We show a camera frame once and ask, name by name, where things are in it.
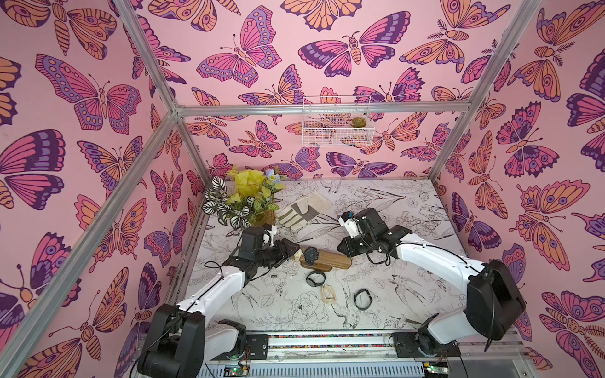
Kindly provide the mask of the black chunky sport watch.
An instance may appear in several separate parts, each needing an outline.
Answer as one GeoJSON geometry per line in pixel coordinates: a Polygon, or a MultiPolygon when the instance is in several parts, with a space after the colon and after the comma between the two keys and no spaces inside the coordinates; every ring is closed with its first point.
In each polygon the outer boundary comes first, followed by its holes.
{"type": "Polygon", "coordinates": [[[314,266],[320,253],[316,247],[307,247],[307,249],[303,252],[304,264],[307,266],[314,266]]]}

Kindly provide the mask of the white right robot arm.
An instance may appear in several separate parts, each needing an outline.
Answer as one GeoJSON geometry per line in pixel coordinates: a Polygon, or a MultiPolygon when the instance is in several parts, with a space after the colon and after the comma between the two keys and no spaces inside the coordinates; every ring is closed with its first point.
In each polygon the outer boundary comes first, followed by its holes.
{"type": "Polygon", "coordinates": [[[409,262],[436,275],[466,297],[464,306],[434,315],[418,328],[414,344],[427,357],[474,335],[485,337],[488,344],[502,340],[526,311],[526,301],[501,261],[465,258],[408,228],[389,227],[373,208],[357,214],[345,212],[338,222],[348,233],[337,247],[344,255],[354,258],[378,252],[387,260],[409,262]]]}

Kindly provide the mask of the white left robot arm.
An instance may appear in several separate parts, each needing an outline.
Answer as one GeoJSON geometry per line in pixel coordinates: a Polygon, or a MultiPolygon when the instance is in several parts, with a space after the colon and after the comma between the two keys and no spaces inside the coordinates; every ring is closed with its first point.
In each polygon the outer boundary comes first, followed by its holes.
{"type": "Polygon", "coordinates": [[[217,357],[241,361],[247,355],[243,324],[222,320],[208,324],[232,297],[257,278],[258,270],[281,266],[300,249],[289,239],[278,239],[274,225],[242,231],[233,252],[217,269],[214,281],[176,305],[165,304],[153,316],[140,357],[133,370],[147,377],[196,377],[203,365],[217,357]]]}

